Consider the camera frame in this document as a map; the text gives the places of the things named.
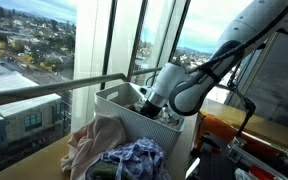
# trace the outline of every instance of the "white plastic basket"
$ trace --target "white plastic basket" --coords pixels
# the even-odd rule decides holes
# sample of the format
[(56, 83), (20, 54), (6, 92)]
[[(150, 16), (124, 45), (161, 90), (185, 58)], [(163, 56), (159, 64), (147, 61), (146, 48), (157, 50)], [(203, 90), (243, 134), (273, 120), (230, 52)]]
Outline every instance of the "white plastic basket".
[(123, 83), (95, 93), (95, 112), (119, 116), (129, 141), (143, 137), (153, 139), (168, 157), (184, 130), (185, 121), (176, 130), (123, 107), (134, 104), (143, 97), (139, 88), (140, 86), (132, 83)]

